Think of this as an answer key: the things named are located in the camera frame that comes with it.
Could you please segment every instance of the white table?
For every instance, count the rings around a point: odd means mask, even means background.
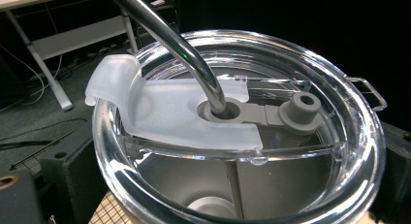
[[[60,83],[53,77],[44,60],[62,53],[85,47],[93,43],[103,41],[107,38],[127,33],[132,52],[136,52],[137,45],[131,27],[130,18],[122,11],[121,16],[109,18],[100,22],[92,23],[74,30],[59,33],[40,40],[30,41],[18,24],[12,9],[44,3],[52,0],[0,0],[0,11],[6,12],[7,17],[12,22],[19,36],[26,44],[28,50],[33,55],[40,69],[45,74],[49,86],[53,91],[58,103],[63,111],[68,111],[73,107]]]

